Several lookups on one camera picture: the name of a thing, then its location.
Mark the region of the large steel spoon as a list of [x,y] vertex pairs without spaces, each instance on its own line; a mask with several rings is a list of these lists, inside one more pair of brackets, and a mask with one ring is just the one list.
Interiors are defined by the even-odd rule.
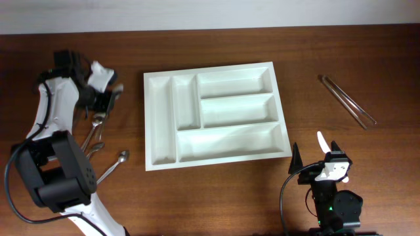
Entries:
[[106,125],[106,122],[110,118],[110,113],[114,108],[116,100],[119,99],[121,94],[123,93],[124,86],[123,84],[116,85],[112,90],[109,90],[106,92],[106,109],[103,112],[100,112],[100,117],[102,118],[102,123],[100,125],[100,129],[98,130],[96,134],[96,139],[98,141],[102,140],[102,133],[104,131],[104,127]]
[[89,142],[91,141],[91,138],[92,138],[93,134],[95,133],[96,128],[104,122],[105,116],[106,116],[105,113],[95,113],[93,115],[92,128],[89,131],[86,139],[84,140],[84,142],[81,145],[81,150],[82,151],[86,150]]

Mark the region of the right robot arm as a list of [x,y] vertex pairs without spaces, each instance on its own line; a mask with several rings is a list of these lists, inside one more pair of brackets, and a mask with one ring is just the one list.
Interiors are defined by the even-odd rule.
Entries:
[[309,235],[354,235],[360,227],[363,199],[352,191],[337,189],[351,165],[351,159],[332,142],[324,160],[304,166],[298,145],[293,144],[288,173],[299,176],[299,185],[310,186],[318,219],[318,227],[309,229]]

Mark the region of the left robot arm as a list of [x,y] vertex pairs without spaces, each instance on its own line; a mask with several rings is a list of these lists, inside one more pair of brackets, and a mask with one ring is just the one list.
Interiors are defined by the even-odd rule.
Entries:
[[[8,204],[24,222],[44,224],[70,219],[85,235],[128,235],[117,223],[96,192],[98,180],[85,154],[88,140],[79,145],[72,135],[75,112],[83,109],[107,120],[123,85],[117,75],[97,61],[89,61],[74,50],[54,52],[54,67],[38,75],[37,115],[26,139],[12,146],[4,185]],[[14,165],[32,199],[55,216],[31,220],[15,207],[9,189]]]

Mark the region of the white plastic knife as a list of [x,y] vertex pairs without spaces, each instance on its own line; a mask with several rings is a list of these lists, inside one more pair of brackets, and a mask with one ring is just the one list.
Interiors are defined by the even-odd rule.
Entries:
[[324,164],[328,163],[328,162],[338,162],[338,161],[348,161],[348,162],[350,162],[348,157],[344,156],[343,152],[340,152],[340,153],[331,152],[331,149],[329,148],[325,138],[323,137],[323,135],[320,131],[318,131],[316,134],[317,134],[318,143],[319,143],[322,151],[325,153]]

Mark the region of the long steel kitchen tongs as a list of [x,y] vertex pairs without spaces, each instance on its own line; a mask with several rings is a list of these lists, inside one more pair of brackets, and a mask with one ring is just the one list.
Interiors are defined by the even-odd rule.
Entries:
[[318,80],[364,130],[367,130],[368,126],[362,121],[361,116],[369,120],[372,125],[377,124],[377,121],[368,112],[359,106],[340,86],[332,81],[327,75],[319,75]]

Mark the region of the small steel teaspoon left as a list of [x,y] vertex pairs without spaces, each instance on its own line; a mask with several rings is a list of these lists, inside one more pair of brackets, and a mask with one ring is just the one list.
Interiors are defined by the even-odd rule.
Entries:
[[97,152],[97,151],[101,150],[103,147],[104,147],[104,142],[98,142],[98,143],[95,143],[93,146],[91,146],[91,148],[90,148],[90,150],[89,150],[88,154],[86,155],[86,158],[90,159],[90,158],[91,158],[91,156],[92,156],[95,152]]

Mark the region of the small steel teaspoon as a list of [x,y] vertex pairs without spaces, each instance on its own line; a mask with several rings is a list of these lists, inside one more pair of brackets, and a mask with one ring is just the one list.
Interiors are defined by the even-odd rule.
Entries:
[[92,156],[95,152],[97,152],[97,151],[101,150],[103,147],[104,147],[104,142],[98,142],[98,143],[95,143],[93,146],[91,146],[91,148],[90,148],[90,150],[89,150],[88,154],[86,155],[86,158],[90,159],[90,158],[91,158],[91,156]]
[[126,162],[129,159],[130,152],[129,150],[124,150],[119,154],[117,161],[105,171],[105,173],[96,181],[96,184],[100,184],[106,177],[108,177],[119,164]]

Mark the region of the small steel teaspoon right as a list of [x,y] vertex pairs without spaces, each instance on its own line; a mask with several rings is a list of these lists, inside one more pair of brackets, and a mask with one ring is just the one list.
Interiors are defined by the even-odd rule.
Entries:
[[119,154],[117,161],[105,171],[105,173],[96,181],[96,184],[100,184],[106,177],[108,177],[119,164],[126,162],[129,159],[130,152],[129,150],[124,150]]

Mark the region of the white plastic cutlery tray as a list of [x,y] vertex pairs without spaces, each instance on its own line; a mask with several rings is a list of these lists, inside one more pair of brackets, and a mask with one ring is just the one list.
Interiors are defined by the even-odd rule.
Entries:
[[291,156],[272,62],[144,74],[145,169]]

